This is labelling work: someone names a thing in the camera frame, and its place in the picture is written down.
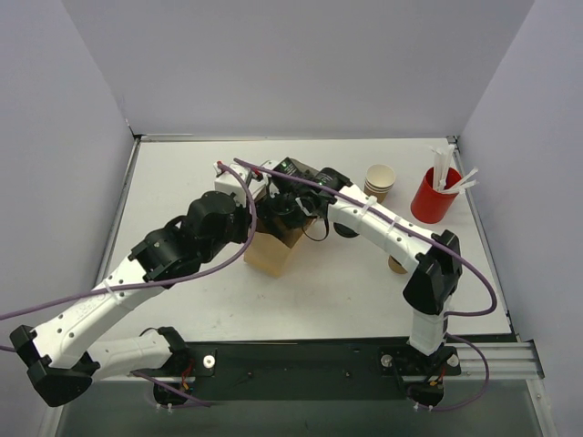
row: red cup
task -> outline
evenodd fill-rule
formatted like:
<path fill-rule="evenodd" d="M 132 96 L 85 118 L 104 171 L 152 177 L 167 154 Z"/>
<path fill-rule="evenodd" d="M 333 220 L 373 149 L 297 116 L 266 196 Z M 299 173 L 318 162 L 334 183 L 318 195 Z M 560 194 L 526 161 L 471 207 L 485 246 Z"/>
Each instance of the red cup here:
<path fill-rule="evenodd" d="M 462 178 L 455 169 L 450 168 L 447 172 L 447 180 L 445 181 L 445 188 L 448 189 L 459 182 Z M 424 223 L 437 223 L 449 209 L 454 199 L 455 194 L 442 194 L 433 189 L 434 168 L 431 167 L 425 173 L 425 177 L 421 181 L 421 185 L 417 190 L 417 194 L 411 202 L 411 212 L 416 219 Z"/>

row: stack of paper cups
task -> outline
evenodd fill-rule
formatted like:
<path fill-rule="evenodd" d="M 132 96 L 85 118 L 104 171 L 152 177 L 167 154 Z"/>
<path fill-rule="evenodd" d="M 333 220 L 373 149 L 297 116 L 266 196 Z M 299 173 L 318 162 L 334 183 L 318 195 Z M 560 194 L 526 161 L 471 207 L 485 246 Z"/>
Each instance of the stack of paper cups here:
<path fill-rule="evenodd" d="M 386 198 L 386 193 L 393 187 L 395 180 L 396 175 L 392 168 L 383 164 L 375 164 L 366 172 L 364 194 L 375 196 L 378 202 L 382 202 Z"/>

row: cardboard box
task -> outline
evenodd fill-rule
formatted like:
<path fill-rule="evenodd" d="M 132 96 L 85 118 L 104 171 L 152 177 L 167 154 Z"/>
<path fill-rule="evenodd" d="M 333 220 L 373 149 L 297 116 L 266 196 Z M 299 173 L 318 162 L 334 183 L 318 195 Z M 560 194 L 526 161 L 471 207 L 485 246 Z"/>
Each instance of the cardboard box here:
<path fill-rule="evenodd" d="M 277 239 L 267 232 L 259 220 L 253 241 L 245 251 L 243 259 L 255 269 L 279 278 L 300 246 L 299 243 L 303 237 L 304 233 L 301 229 L 289 229 L 281 239 Z"/>

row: white wall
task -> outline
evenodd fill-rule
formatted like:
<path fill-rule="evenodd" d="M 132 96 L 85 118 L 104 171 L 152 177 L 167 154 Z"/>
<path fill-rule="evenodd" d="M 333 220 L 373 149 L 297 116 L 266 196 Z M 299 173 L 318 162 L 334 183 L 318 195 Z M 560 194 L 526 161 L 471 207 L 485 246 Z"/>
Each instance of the white wall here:
<path fill-rule="evenodd" d="M 583 3 L 537 0 L 461 136 L 513 321 L 561 435 L 583 429 Z"/>
<path fill-rule="evenodd" d="M 533 0 L 63 0 L 133 130 L 459 134 Z"/>
<path fill-rule="evenodd" d="M 95 279 L 132 137 L 58 0 L 0 2 L 0 312 Z M 0 344 L 18 324 L 0 324 Z M 34 436 L 45 405 L 0 352 L 4 436 Z"/>

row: white table surface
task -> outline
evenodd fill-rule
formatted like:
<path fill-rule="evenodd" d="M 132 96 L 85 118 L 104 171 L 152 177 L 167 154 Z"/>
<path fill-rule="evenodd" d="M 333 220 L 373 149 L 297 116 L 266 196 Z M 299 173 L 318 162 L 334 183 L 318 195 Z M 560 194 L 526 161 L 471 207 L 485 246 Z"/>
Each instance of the white table surface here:
<path fill-rule="evenodd" d="M 384 205 L 437 233 L 452 230 L 462 254 L 494 283 L 465 197 L 459 196 L 436 225 L 418 222 L 409 209 L 421 178 L 433 165 L 429 147 L 443 144 L 441 138 L 142 143 L 110 268 L 148 232 L 185 214 L 192 200 L 213 189 L 213 162 L 242 158 L 260 164 L 290 156 L 314 168 L 336 168 L 360 187 L 372 164 L 393 167 L 397 180 Z M 323 232 L 322 223 L 310 232 Z M 219 273 L 179 284 L 147 301 L 104 339 L 133 337 L 150 326 L 173 326 L 192 341 L 409 335 L 412 312 L 402 292 L 410 276 L 392 273 L 380 249 L 363 238 L 343 239 L 333 231 L 324 242 L 304 239 L 301 244 L 279 279 L 241 258 Z M 202 268 L 225 260 L 237 248 L 229 245 Z M 455 310 L 481 310 L 489 302 L 486 288 L 465 269 L 453 298 Z M 498 305 L 485 317 L 450 318 L 449 331 L 499 334 L 510 328 L 503 305 Z"/>

